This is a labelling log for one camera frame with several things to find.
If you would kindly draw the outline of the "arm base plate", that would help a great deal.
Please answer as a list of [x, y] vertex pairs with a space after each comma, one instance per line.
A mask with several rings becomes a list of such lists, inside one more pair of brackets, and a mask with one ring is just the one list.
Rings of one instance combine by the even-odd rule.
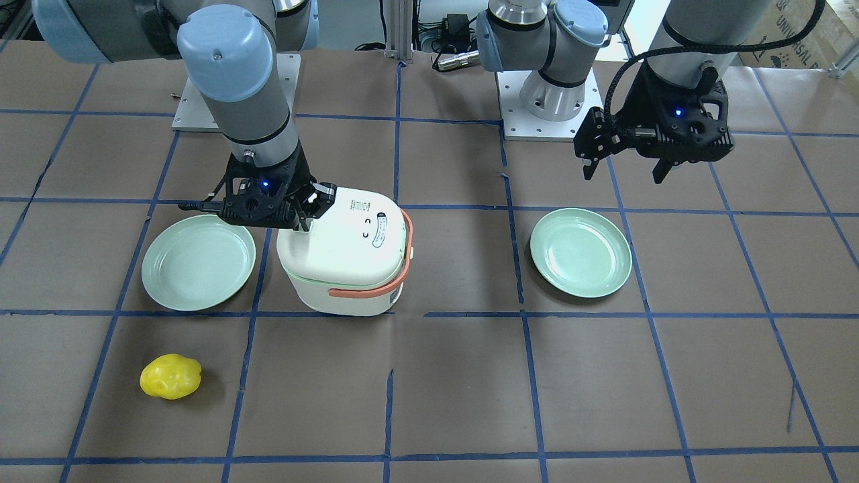
[[222, 101], [245, 100], [266, 86], [273, 76], [280, 86], [283, 97], [292, 106], [297, 91], [297, 81], [301, 68], [301, 55], [295, 52], [276, 53], [262, 56], [262, 67], [252, 67], [250, 61], [240, 61], [237, 67], [229, 67], [222, 85], [214, 80], [205, 80], [203, 71], [190, 71], [188, 80], [180, 96], [180, 101], [172, 121], [175, 131], [219, 132], [215, 117], [212, 116], [205, 96]]
[[496, 74], [504, 138], [509, 141], [573, 142], [592, 107], [602, 107], [595, 73], [573, 88], [551, 85], [537, 71]]

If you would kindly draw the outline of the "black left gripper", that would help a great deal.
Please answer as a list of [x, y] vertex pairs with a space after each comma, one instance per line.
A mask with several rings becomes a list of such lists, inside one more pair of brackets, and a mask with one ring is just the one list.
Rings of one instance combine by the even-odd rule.
[[619, 113], [590, 108], [574, 136], [585, 180], [592, 180], [602, 159], [628, 149], [657, 160], [652, 171], [656, 184], [681, 163], [727, 156], [734, 148], [727, 92], [715, 67], [707, 65], [699, 72], [703, 78], [696, 86], [678, 87], [644, 64]]

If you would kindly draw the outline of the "green plate near right arm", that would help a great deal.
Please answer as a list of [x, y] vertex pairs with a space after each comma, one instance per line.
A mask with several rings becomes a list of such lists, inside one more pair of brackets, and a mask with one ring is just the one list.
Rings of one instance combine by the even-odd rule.
[[255, 260], [256, 244], [248, 229], [215, 215], [194, 216], [154, 238], [142, 260], [142, 285], [165, 308], [208, 309], [245, 285]]

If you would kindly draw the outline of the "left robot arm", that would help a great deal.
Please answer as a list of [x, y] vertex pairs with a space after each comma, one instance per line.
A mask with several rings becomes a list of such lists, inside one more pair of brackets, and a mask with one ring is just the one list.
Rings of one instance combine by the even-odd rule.
[[642, 1], [491, 1], [476, 16], [482, 66], [525, 72], [521, 102], [540, 119], [582, 115], [574, 155], [588, 180], [599, 163], [625, 150], [656, 160], [655, 183], [683, 163], [716, 162], [734, 148], [723, 74], [737, 54], [790, 46], [814, 30], [825, 1], [808, 3], [803, 28], [785, 38], [755, 38], [772, 1], [660, 1], [650, 36], [629, 47], [603, 100], [584, 104], [598, 51], [622, 34]]

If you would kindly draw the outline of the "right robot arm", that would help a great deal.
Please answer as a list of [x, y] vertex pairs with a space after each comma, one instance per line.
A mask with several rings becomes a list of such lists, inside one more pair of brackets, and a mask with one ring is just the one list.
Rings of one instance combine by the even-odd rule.
[[318, 43], [315, 1], [34, 1], [41, 36], [72, 63], [181, 59], [231, 150], [217, 189], [180, 204], [226, 223], [307, 231], [336, 187], [310, 173], [277, 70]]

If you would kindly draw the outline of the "green plate near left arm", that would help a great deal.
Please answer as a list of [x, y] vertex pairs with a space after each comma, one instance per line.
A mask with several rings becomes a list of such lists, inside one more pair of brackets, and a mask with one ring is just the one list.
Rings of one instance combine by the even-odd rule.
[[549, 212], [535, 224], [529, 244], [540, 275], [575, 297], [606, 297], [631, 275], [631, 245], [616, 224], [593, 211]]

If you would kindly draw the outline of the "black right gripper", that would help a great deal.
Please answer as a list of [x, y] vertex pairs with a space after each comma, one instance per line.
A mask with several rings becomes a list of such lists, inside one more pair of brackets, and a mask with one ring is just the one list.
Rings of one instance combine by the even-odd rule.
[[282, 193], [294, 209], [297, 216], [295, 230], [301, 232], [309, 232], [312, 220], [323, 216], [336, 200], [336, 185], [316, 180], [310, 172], [301, 144], [289, 157], [270, 167], [256, 166], [248, 152], [242, 158], [232, 155], [228, 159], [225, 176], [266, 178], [280, 183], [277, 192]]

